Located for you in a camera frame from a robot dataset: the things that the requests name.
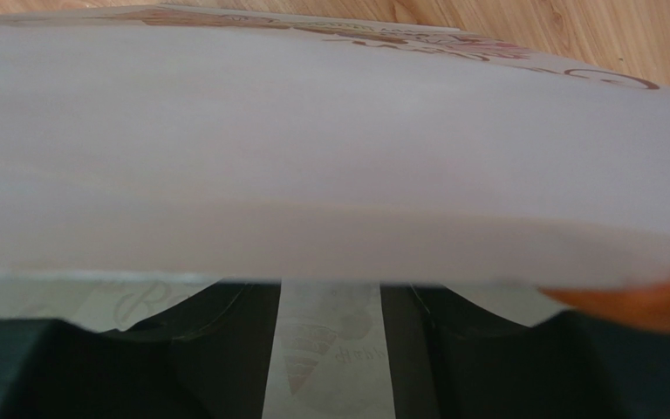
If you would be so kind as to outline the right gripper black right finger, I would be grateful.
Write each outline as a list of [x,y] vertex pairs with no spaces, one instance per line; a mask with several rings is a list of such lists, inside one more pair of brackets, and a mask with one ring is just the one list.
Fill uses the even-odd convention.
[[523,326],[443,286],[380,296],[399,418],[670,418],[670,334],[572,310]]

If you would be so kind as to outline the white paper takeout bag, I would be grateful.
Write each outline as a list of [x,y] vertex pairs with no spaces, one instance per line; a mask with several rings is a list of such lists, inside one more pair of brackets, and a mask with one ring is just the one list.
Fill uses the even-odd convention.
[[471,32],[0,15],[0,319],[279,283],[259,418],[399,418],[383,285],[670,334],[670,86]]

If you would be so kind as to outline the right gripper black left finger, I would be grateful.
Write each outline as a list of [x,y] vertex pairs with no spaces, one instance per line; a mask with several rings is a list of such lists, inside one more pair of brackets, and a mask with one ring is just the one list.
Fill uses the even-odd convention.
[[125,331],[0,319],[0,418],[259,418],[280,293],[220,281]]

